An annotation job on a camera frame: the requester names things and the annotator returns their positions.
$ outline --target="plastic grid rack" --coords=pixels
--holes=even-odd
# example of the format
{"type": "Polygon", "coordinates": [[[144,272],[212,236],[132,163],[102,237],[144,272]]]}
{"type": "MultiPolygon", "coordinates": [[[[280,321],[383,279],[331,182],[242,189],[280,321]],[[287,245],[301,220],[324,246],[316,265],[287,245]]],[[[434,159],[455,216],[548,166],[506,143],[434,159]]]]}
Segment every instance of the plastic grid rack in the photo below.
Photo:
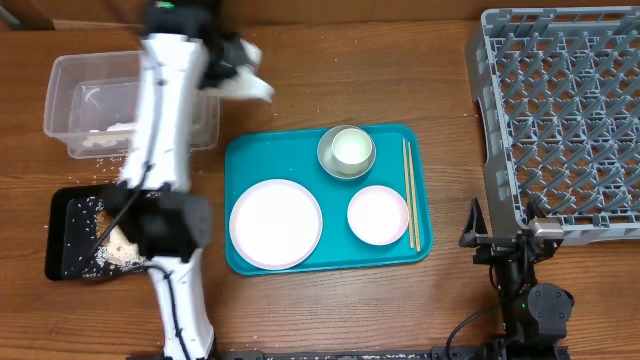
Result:
{"type": "Polygon", "coordinates": [[[640,7],[487,10],[466,56],[494,235],[536,201],[566,245],[640,239],[640,7]]]}

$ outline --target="large white plate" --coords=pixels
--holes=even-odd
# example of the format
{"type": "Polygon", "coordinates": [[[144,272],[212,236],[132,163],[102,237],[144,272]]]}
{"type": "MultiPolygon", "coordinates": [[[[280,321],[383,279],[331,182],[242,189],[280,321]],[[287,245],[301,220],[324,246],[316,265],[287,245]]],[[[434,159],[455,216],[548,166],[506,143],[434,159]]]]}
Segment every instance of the large white plate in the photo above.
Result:
{"type": "Polygon", "coordinates": [[[231,241],[240,256],[266,270],[282,270],[306,259],[322,234],[315,197],[289,180],[266,180],[245,191],[231,210],[231,241]]]}

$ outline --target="blue tray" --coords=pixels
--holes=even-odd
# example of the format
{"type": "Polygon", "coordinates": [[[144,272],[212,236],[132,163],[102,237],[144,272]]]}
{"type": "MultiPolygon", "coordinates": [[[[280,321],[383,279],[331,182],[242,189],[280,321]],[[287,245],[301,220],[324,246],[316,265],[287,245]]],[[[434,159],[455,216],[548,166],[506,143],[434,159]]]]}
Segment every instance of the blue tray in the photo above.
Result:
{"type": "Polygon", "coordinates": [[[324,171],[317,157],[318,142],[328,129],[245,135],[234,140],[225,155],[225,227],[227,262],[243,275],[360,268],[424,259],[433,246],[433,231],[416,135],[404,125],[362,127],[376,145],[377,158],[371,170],[353,181],[340,181],[324,171]],[[372,246],[358,239],[347,223],[347,206],[360,189],[388,186],[406,201],[402,138],[411,142],[416,198],[420,222],[420,253],[409,247],[409,233],[387,246],[372,246]],[[257,268],[236,251],[229,234],[231,210],[240,195],[264,180],[286,179],[307,188],[322,210],[323,229],[318,246],[302,263],[285,270],[257,268]]]}

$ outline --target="white cup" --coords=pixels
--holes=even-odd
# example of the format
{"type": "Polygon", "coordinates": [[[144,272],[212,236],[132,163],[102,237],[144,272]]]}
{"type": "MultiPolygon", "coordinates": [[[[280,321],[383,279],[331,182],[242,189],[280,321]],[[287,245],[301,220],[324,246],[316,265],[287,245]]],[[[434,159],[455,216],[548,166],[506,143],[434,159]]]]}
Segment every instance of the white cup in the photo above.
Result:
{"type": "Polygon", "coordinates": [[[355,175],[366,170],[372,150],[373,140],[358,128],[340,131],[331,144],[336,166],[345,175],[355,175]]]}

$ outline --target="chopsticks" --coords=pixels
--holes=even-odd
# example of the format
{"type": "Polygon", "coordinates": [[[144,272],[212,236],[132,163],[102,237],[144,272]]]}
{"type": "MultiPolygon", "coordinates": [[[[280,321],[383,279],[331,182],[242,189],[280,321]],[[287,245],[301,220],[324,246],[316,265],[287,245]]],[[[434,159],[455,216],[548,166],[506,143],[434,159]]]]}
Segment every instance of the chopsticks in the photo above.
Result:
{"type": "Polygon", "coordinates": [[[409,211],[409,246],[415,247],[413,240],[413,218],[411,217],[411,187],[409,186],[409,166],[407,165],[407,143],[402,139],[402,157],[404,159],[404,185],[407,189],[407,210],[409,211]]]}
{"type": "Polygon", "coordinates": [[[420,222],[418,221],[418,209],[416,205],[416,179],[413,174],[413,154],[411,153],[411,143],[406,139],[402,139],[402,156],[404,159],[405,188],[407,190],[407,209],[409,211],[409,246],[411,246],[412,249],[415,246],[416,251],[420,252],[420,222]],[[407,147],[409,148],[408,166],[407,147]]]}

